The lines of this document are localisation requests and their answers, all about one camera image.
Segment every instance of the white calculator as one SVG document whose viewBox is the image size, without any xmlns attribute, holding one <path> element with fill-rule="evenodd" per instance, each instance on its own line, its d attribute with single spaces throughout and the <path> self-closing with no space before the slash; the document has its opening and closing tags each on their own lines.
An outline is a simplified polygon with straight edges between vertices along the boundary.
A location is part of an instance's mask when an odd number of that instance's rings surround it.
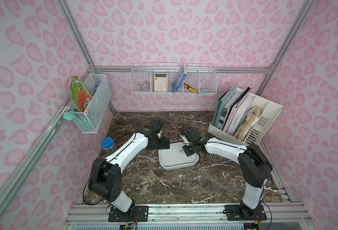
<svg viewBox="0 0 338 230">
<path fill-rule="evenodd" d="M 166 73 L 154 73 L 153 78 L 153 90 L 154 92 L 167 92 L 167 74 Z"/>
</svg>

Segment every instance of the white mesh basket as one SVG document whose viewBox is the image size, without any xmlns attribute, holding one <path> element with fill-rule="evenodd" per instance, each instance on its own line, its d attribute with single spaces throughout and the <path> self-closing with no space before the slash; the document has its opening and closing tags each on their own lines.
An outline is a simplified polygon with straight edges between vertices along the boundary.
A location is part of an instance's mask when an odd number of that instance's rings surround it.
<svg viewBox="0 0 338 230">
<path fill-rule="evenodd" d="M 194 88 L 197 93 L 185 88 L 183 84 L 173 93 L 171 84 L 175 80 L 182 63 L 132 63 L 130 74 L 131 91 L 134 94 L 200 94 L 214 95 L 217 93 L 217 74 L 214 64 L 186 63 L 187 76 L 183 83 Z M 167 74 L 167 92 L 154 91 L 154 73 Z M 142 85 L 149 85 L 150 91 L 141 91 Z"/>
<path fill-rule="evenodd" d="M 75 112 L 76 118 L 73 119 L 73 122 L 82 133 L 98 132 L 104 113 L 107 110 L 107 105 L 112 97 L 109 82 L 105 74 L 90 74 L 83 85 L 92 95 L 96 84 L 100 84 L 99 88 L 93 95 L 85 112 Z"/>
</svg>

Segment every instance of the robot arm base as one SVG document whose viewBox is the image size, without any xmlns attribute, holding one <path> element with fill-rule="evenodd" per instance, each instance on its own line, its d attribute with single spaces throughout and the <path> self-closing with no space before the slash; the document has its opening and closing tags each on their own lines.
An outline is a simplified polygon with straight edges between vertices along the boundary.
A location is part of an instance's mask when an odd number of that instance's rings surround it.
<svg viewBox="0 0 338 230">
<path fill-rule="evenodd" d="M 223 213 L 226 214 L 228 221 L 267 220 L 265 210 L 261 204 L 255 209 L 250 209 L 243 202 L 239 205 L 226 205 Z"/>
</svg>

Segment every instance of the mounting plate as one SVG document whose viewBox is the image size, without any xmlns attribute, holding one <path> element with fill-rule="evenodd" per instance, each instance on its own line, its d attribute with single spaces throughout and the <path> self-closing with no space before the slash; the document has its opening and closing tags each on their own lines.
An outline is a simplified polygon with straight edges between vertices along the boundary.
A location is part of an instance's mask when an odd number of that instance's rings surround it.
<svg viewBox="0 0 338 230">
<path fill-rule="evenodd" d="M 228 218 L 229 221 L 231 220 L 258 220 L 258 221 L 267 220 L 266 213 L 262 205 L 259 205 L 254 210 L 255 214 L 248 219 L 243 218 L 243 216 L 240 214 L 241 212 L 239 208 L 240 208 L 240 205 L 226 205 L 225 206 L 226 217 Z"/>
<path fill-rule="evenodd" d="M 135 206 L 135 214 L 132 217 L 134 220 L 137 219 L 136 213 L 139 214 L 139 222 L 147 222 L 148 206 Z M 134 222 L 134 220 L 122 214 L 117 208 L 110 209 L 109 222 Z"/>
</svg>

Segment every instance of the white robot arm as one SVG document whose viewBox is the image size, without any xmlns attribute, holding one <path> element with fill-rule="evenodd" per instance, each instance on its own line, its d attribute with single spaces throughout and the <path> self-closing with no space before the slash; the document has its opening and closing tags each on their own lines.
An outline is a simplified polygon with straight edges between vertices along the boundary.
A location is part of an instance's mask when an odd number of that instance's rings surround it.
<svg viewBox="0 0 338 230">
<path fill-rule="evenodd" d="M 150 125 L 140 127 L 136 133 L 115 153 L 105 159 L 98 158 L 93 162 L 89 180 L 89 190 L 106 199 L 117 209 L 132 216 L 135 206 L 132 200 L 122 191 L 121 173 L 135 155 L 147 150 L 169 149 L 169 139 L 159 137 L 163 123 L 153 119 Z M 200 137 L 194 128 L 182 131 L 183 146 L 186 155 L 207 151 L 231 159 L 240 164 L 246 188 L 240 204 L 240 214 L 244 218 L 254 215 L 254 210 L 262 208 L 260 197 L 267 177 L 272 170 L 271 164 L 257 145 L 233 145 L 216 138 Z"/>
<path fill-rule="evenodd" d="M 182 131 L 181 137 L 187 143 L 183 146 L 187 156 L 196 152 L 208 152 L 239 164 L 246 181 L 245 193 L 239 212 L 245 219 L 251 219 L 255 214 L 261 212 L 260 200 L 263 186 L 270 176 L 272 165 L 257 145 L 235 145 L 217 138 L 201 137 L 193 127 L 187 131 Z"/>
</svg>

